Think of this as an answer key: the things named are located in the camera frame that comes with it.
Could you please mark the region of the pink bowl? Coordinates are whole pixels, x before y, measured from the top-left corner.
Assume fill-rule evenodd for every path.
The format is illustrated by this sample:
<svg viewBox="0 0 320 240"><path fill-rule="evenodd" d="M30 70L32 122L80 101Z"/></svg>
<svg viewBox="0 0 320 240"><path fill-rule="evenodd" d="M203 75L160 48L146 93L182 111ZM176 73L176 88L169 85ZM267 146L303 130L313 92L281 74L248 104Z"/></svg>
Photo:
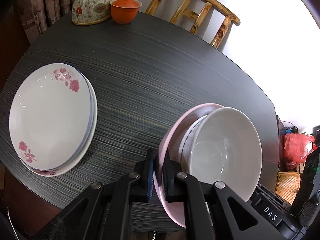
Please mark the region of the pink bowl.
<svg viewBox="0 0 320 240"><path fill-rule="evenodd" d="M164 157L169 152L171 160L180 162L181 154L178 150L185 132L199 118L221 107L221 105L215 103L203 103L187 110L167 131L158 147L158 157L153 172L155 190L167 215L173 222L183 228L185 227L183 203L169 203L165 200L162 178Z"/></svg>

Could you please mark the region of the white bowl blue cartoon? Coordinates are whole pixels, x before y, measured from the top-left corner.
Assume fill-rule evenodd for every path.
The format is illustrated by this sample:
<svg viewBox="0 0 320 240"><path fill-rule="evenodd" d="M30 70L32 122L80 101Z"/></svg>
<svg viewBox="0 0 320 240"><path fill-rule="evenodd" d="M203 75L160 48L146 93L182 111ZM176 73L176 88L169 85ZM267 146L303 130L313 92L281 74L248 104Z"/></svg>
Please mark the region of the white bowl blue cartoon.
<svg viewBox="0 0 320 240"><path fill-rule="evenodd" d="M201 182L223 181L248 201L258 184L262 159L251 120L237 109L222 107L207 114L189 133L181 165Z"/></svg>

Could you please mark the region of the large white floral plate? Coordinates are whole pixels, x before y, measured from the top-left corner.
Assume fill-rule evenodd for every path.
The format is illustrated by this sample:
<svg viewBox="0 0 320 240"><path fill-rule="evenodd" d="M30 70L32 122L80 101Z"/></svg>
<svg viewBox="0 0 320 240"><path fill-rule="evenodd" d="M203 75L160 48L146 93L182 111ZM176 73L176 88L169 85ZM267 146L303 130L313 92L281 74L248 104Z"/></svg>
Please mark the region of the large white floral plate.
<svg viewBox="0 0 320 240"><path fill-rule="evenodd" d="M93 135L95 133L95 128L97 125L98 104L97 104L97 97L96 97L96 94L95 94L95 91L93 89L92 84L90 83L90 81L88 80L87 77L85 77L84 75L83 75L83 77L85 78L85 80L87 82L87 85L89 87L90 94L92 97L92 101L93 101L93 122L92 122L91 130L89 132L88 138L87 138L86 142L84 143L82 149L72 160L67 161L67 163L63 164L61 167L56 168L52 171L35 170L35 169L29 167L27 164L25 164L25 167L29 171L31 171L35 174L38 174L40 176L44 176L44 177L54 177L54 176L62 175L64 173L68 172L69 170L71 170L72 168L74 168L80 162L80 160L84 157L86 152L88 151L89 146L93 140Z"/></svg>

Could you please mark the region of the white plate rose rim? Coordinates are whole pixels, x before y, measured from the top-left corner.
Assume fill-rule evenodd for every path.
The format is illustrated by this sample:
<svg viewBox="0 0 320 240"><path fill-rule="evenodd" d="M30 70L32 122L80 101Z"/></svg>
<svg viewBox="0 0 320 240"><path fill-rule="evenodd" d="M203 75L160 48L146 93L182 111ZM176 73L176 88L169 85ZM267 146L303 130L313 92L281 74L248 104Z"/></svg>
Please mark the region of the white plate rose rim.
<svg viewBox="0 0 320 240"><path fill-rule="evenodd" d="M51 63L32 72L20 85L11 104L9 131L20 159L35 170L49 171L57 142L56 76L64 63Z"/></svg>

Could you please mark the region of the white ribbed bowl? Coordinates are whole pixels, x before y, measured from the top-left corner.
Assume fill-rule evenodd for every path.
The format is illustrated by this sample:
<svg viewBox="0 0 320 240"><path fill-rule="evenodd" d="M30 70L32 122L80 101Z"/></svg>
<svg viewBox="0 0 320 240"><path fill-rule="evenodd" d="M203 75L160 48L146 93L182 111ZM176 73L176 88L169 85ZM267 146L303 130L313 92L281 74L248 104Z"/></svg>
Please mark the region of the white ribbed bowl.
<svg viewBox="0 0 320 240"><path fill-rule="evenodd" d="M182 152L183 152L183 147L185 145L185 142L187 140L187 137L189 136L189 133L197 126L198 123L200 123L204 118L206 117L206 115L202 116L201 118L198 118L195 122L193 122L188 129L185 130L184 135L181 139L179 148L178 148L178 158L177 161L180 163L181 162L181 158L182 158Z"/></svg>

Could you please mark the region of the white plate pink roses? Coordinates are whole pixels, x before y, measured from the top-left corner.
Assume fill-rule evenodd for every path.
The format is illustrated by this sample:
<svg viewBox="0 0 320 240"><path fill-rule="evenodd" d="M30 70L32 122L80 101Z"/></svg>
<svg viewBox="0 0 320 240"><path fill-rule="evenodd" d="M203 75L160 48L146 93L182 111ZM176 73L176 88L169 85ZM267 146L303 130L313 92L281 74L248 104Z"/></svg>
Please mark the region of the white plate pink roses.
<svg viewBox="0 0 320 240"><path fill-rule="evenodd" d="M74 159L83 148L93 126L94 99L89 84L77 69L62 64L55 73L57 142L52 149L51 168Z"/></svg>

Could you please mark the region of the woven wicker basket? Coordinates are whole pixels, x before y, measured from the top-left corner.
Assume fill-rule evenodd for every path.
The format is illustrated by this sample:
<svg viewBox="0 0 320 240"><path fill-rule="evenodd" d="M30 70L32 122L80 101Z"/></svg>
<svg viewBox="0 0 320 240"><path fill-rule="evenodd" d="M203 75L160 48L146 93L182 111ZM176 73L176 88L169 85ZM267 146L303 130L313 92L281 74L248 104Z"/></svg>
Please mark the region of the woven wicker basket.
<svg viewBox="0 0 320 240"><path fill-rule="evenodd" d="M300 174L298 172L279 172L277 174L275 193L288 203L293 204L299 188Z"/></svg>

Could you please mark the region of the red plastic bag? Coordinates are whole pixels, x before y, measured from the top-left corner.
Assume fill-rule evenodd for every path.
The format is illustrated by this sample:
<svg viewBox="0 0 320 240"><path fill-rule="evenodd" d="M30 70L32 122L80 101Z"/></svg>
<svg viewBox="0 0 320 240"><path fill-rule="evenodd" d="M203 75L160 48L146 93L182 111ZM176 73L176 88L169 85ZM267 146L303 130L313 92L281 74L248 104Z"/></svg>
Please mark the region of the red plastic bag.
<svg viewBox="0 0 320 240"><path fill-rule="evenodd" d="M307 156L315 149L313 135L289 133L284 135L284 164L288 170L296 168L306 161Z"/></svg>

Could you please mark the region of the orange lidded cup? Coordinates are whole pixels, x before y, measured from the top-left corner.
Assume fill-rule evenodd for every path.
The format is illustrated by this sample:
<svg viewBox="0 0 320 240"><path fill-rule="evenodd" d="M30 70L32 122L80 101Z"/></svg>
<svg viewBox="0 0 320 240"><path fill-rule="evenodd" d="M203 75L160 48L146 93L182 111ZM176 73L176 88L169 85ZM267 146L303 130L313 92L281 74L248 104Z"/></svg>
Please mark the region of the orange lidded cup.
<svg viewBox="0 0 320 240"><path fill-rule="evenodd" d="M128 24L138 14L142 3L138 0L112 0L111 17L117 24Z"/></svg>

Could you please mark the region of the floral ceramic teapot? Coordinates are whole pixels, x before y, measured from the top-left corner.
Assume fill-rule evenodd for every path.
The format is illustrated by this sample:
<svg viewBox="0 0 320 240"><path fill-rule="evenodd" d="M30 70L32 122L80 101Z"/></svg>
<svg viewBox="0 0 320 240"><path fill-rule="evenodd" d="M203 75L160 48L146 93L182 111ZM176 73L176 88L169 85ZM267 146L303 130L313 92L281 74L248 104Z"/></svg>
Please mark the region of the floral ceramic teapot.
<svg viewBox="0 0 320 240"><path fill-rule="evenodd" d="M112 0L74 0L72 22L76 25L93 25L111 17Z"/></svg>

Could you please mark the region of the beige patterned curtain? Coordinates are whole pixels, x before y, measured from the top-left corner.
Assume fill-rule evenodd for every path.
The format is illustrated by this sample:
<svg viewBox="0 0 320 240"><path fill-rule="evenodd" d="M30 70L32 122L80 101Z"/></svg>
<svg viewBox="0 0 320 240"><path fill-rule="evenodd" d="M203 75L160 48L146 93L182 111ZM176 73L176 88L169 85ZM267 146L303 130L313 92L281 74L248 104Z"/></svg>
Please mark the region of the beige patterned curtain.
<svg viewBox="0 0 320 240"><path fill-rule="evenodd" d="M74 0L17 0L23 29L33 43L50 26L71 11Z"/></svg>

